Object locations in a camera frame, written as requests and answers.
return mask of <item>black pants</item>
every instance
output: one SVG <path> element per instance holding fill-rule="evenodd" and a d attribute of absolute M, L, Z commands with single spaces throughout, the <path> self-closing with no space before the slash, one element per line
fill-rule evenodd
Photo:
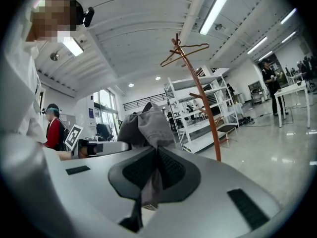
<path fill-rule="evenodd" d="M 273 113 L 276 114 L 277 113 L 277 104 L 276 104 L 276 98 L 274 96 L 274 94 L 277 92 L 278 89 L 273 89 L 272 91 L 270 91 L 271 97 L 272 97 L 272 109 L 273 109 Z M 283 106 L 282 106 L 282 99 L 281 97 L 278 97 L 278 102 L 279 105 L 281 107 L 281 113 L 283 113 Z"/>

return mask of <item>gray floor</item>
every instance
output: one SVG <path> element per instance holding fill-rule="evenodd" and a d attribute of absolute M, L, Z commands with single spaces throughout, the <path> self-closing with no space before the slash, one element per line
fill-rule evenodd
<path fill-rule="evenodd" d="M 317 95 L 309 94 L 311 106 L 311 128 L 307 128 L 307 108 L 304 92 L 299 96 L 285 97 L 289 115 L 278 126 L 278 117 L 271 113 L 269 100 L 249 110 L 246 104 L 245 116 L 255 118 L 252 125 L 244 125 L 231 133 L 229 147 L 221 145 L 221 158 L 224 163 L 236 168 L 254 182 L 269 191 L 282 206 L 297 200 L 309 178 L 317 167 Z M 214 146 L 197 153 L 215 159 Z"/>

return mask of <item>red jacket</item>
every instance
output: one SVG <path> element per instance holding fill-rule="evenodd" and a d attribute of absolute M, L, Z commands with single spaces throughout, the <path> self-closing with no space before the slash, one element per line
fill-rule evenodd
<path fill-rule="evenodd" d="M 58 142 L 60 137 L 60 122 L 58 119 L 54 119 L 48 125 L 46 131 L 47 142 L 44 144 L 45 146 L 59 150 Z"/>

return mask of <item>wooden coat rack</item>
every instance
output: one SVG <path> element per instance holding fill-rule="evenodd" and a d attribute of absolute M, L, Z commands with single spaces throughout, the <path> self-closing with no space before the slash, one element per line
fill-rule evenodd
<path fill-rule="evenodd" d="M 204 106 L 205 106 L 205 110 L 203 109 L 200 109 L 202 112 L 204 112 L 205 114 L 207 114 L 208 116 L 208 119 L 209 119 L 209 124 L 210 124 L 210 128 L 211 128 L 211 133 L 212 133 L 212 136 L 213 136 L 213 142 L 214 142 L 214 147 L 215 147 L 215 151 L 216 151 L 216 159 L 218 161 L 221 161 L 221 154 L 220 154 L 220 143 L 219 143 L 219 138 L 218 138 L 218 132 L 217 132 L 217 128 L 216 128 L 216 125 L 214 123 L 214 119 L 213 119 L 213 115 L 212 115 L 212 111 L 210 109 L 210 106 L 209 106 L 209 103 L 208 103 L 208 99 L 205 95 L 205 92 L 203 90 L 203 87 L 198 79 L 198 76 L 196 75 L 196 72 L 193 68 L 193 66 L 191 65 L 191 63 L 189 62 L 187 56 L 190 55 L 190 54 L 193 54 L 193 53 L 196 53 L 196 52 L 199 52 L 201 50 L 204 50 L 204 49 L 207 49 L 209 48 L 209 44 L 208 43 L 202 43 L 200 45 L 191 45 L 191 46 L 180 46 L 180 43 L 181 41 L 178 39 L 178 34 L 176 34 L 176 39 L 172 39 L 172 43 L 174 44 L 175 46 L 175 49 L 174 50 L 170 50 L 170 52 L 172 53 L 166 60 L 164 60 L 160 65 L 162 67 L 176 61 L 176 60 L 179 60 L 181 58 L 183 58 L 185 64 L 182 65 L 182 67 L 185 67 L 187 66 L 190 73 L 192 74 L 192 77 L 195 81 L 195 84 L 198 88 L 198 91 L 199 91 L 199 95 L 197 94 L 193 94 L 193 93 L 190 93 L 191 96 L 194 96 L 194 97 L 197 97 L 197 98 L 200 98 L 203 100 L 203 103 L 204 103 Z M 195 50 L 195 51 L 192 51 L 188 54 L 185 54 L 184 51 L 182 50 L 182 48 L 184 47 L 188 47 L 188 48 L 191 48 L 191 47 L 201 47 L 201 46 L 205 46 L 203 48 L 200 48 L 198 50 Z M 174 54 L 178 54 L 180 55 L 179 58 L 176 58 L 174 59 L 173 61 L 170 61 L 170 62 L 167 62 Z"/>

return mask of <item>woman in red jacket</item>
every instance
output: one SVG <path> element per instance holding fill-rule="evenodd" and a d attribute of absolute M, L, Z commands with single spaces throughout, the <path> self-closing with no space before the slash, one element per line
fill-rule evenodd
<path fill-rule="evenodd" d="M 56 151 L 63 149 L 63 125 L 59 120 L 59 109 L 56 104 L 49 104 L 46 109 L 46 118 L 50 122 L 46 131 L 46 147 Z"/>

